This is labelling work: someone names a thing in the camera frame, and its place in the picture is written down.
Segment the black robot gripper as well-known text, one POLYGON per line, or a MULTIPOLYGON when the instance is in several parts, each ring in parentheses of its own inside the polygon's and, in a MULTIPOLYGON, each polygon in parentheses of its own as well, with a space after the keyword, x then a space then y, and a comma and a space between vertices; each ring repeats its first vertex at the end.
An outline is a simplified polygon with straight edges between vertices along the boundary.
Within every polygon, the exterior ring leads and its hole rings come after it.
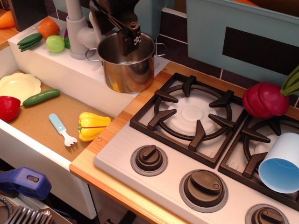
POLYGON ((91 0, 89 7, 102 34, 117 28, 121 53, 127 56, 139 47, 141 31, 135 6, 137 0, 91 0))

